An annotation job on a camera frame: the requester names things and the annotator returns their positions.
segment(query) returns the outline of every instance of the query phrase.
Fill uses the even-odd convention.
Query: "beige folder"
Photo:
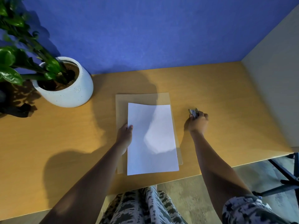
[[[117,94],[115,96],[116,107],[116,130],[128,121],[128,103],[136,103],[141,105],[170,105],[169,93],[149,93],[149,94]],[[174,138],[176,140],[176,154],[178,156],[178,164],[182,165],[182,154],[179,147],[178,137],[176,135],[176,126],[174,124],[172,109],[172,123]],[[127,173],[127,152],[122,155],[118,166],[117,173]]]

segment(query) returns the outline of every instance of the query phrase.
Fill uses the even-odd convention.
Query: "concrete floor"
[[[286,157],[277,158],[286,169],[293,173],[294,161]],[[262,192],[280,186],[280,179],[285,179],[268,161],[261,161],[234,168],[252,191]],[[158,185],[158,190],[163,190],[172,199],[177,210],[189,224],[212,223],[221,224],[217,217],[202,176],[194,176],[173,182]],[[113,196],[108,196],[102,211],[107,208]],[[299,208],[293,190],[263,198],[272,210],[283,218],[299,222]],[[12,219],[0,221],[0,224],[37,224],[48,211],[36,212]]]

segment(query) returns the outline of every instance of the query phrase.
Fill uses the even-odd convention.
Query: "plant pot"
[[[60,107],[77,107],[86,103],[92,96],[92,78],[84,67],[76,60],[69,57],[57,57],[59,61],[71,62],[79,68],[79,75],[76,81],[69,87],[59,91],[48,91],[41,88],[36,80],[32,80],[34,88],[50,103]]]

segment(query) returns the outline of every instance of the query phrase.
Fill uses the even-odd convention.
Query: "table top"
[[[200,174],[184,130],[189,108],[209,114],[205,137],[230,166],[292,153],[241,62],[94,75],[93,82],[92,98],[80,107],[38,98],[31,117],[0,118],[0,220],[53,207],[106,153],[116,138],[116,94],[169,93],[183,165],[116,174],[111,194]]]

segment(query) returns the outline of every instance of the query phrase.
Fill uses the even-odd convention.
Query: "hand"
[[[203,112],[199,112],[199,116],[196,119],[193,117],[193,115],[189,115],[189,132],[199,132],[203,135],[207,129],[207,124],[209,122],[208,118],[209,115]]]
[[[120,145],[124,149],[123,153],[125,153],[128,146],[132,142],[132,131],[133,125],[128,127],[128,124],[126,123],[119,128],[117,132],[116,144]]]

